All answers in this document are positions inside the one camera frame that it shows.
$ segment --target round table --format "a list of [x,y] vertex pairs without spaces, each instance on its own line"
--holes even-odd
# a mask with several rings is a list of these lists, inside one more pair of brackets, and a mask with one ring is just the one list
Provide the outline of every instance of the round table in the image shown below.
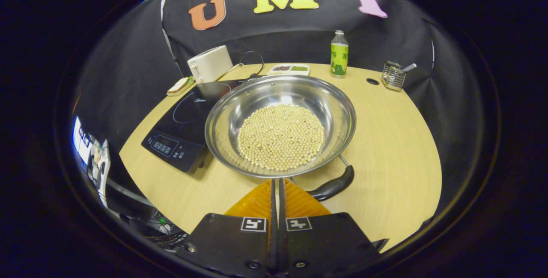
[[[265,64],[260,74],[273,65]],[[386,89],[380,72],[348,67],[347,76],[337,79],[331,77],[329,65],[309,65],[311,77],[323,79],[348,95],[357,116],[354,137],[342,152],[354,167],[354,182],[322,204],[331,213],[349,213],[370,241],[390,239],[383,252],[417,231],[436,210],[442,174],[432,134],[405,91]],[[245,65],[219,80],[245,79],[259,68]],[[368,83],[368,78],[379,85]],[[133,131],[120,157],[148,200],[191,233],[206,214],[224,214],[265,179],[228,169],[211,154],[204,167],[188,175],[144,149],[143,138],[180,98],[166,96]],[[342,161],[335,159],[294,180],[301,188],[312,190],[340,176],[344,169]]]

